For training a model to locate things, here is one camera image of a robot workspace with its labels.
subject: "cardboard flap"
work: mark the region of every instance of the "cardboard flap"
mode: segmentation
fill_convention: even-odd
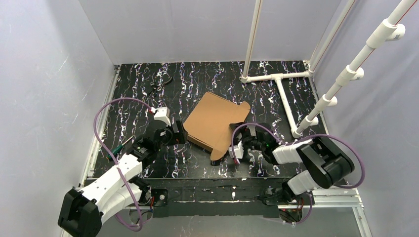
[[[221,159],[231,144],[231,123],[243,122],[250,105],[236,105],[210,92],[205,93],[184,123],[188,140],[209,150],[211,160]]]

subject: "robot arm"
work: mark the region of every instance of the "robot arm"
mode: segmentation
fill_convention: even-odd
[[[186,143],[188,133],[181,121],[172,125],[168,118],[169,109],[153,111],[154,120],[144,134],[137,137],[125,150],[118,165],[112,166],[92,184],[79,191],[71,189],[64,196],[58,225],[72,236],[93,237],[99,233],[102,224],[133,200],[117,167],[129,181],[129,186],[137,201],[144,198],[149,187],[138,181],[137,175],[157,157],[162,145]]]
[[[239,125],[241,123],[231,124],[232,128]],[[270,129],[268,124],[260,125]],[[271,164],[302,162],[305,165],[306,171],[282,184],[283,198],[288,201],[319,187],[328,189],[355,169],[352,160],[327,137],[278,145],[265,130],[247,126],[240,130],[234,145],[237,158],[243,158],[245,151],[252,148],[260,150],[266,161]]]

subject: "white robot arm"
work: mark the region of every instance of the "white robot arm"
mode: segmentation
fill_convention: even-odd
[[[170,124],[168,108],[152,112],[154,120],[147,125],[144,134],[127,146],[118,164],[92,184],[66,193],[58,218],[58,225],[66,232],[77,237],[96,236],[106,220],[134,202],[118,168],[139,201],[150,188],[138,182],[137,175],[156,159],[162,145],[186,143],[188,133],[181,121]]]

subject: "black marbled surface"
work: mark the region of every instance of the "black marbled surface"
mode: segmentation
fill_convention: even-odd
[[[115,88],[114,99],[135,97],[157,108],[167,106],[172,119],[185,121],[193,108],[210,91],[234,103],[247,101],[251,112],[247,121],[267,122],[283,141],[293,141],[278,89],[274,82],[264,81],[249,84],[240,82],[243,62],[199,62],[199,63],[151,63],[123,64]],[[302,61],[252,62],[250,76],[272,73],[303,72]],[[160,81],[173,77],[163,91],[147,97],[153,75]],[[282,81],[294,119],[299,123],[314,107],[315,98],[308,79],[285,79]],[[109,111],[104,143],[114,148],[130,136],[145,130],[148,114],[136,102],[120,102]],[[324,133],[322,123],[308,128],[304,135]],[[113,164],[105,158],[101,149],[96,162],[94,177],[101,176]],[[141,174],[145,178],[288,178],[301,172],[304,167],[297,163],[284,165],[268,164],[259,152],[251,152],[250,160],[235,165],[226,158],[220,166],[211,166],[210,154],[198,146],[188,143],[162,149],[156,161]]]

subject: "gray wall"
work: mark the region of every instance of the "gray wall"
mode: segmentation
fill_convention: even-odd
[[[112,76],[77,0],[0,1],[0,236],[59,236]]]
[[[243,61],[255,0],[80,0],[114,64]],[[340,0],[265,0],[252,60],[308,60]]]
[[[351,62],[398,0],[358,1],[315,76],[319,94]],[[417,236],[419,207],[419,5],[401,21],[406,35],[387,42],[362,65],[365,77],[337,94],[326,109],[330,133],[362,155],[366,178],[359,187],[374,236]],[[355,182],[356,173],[350,177]]]

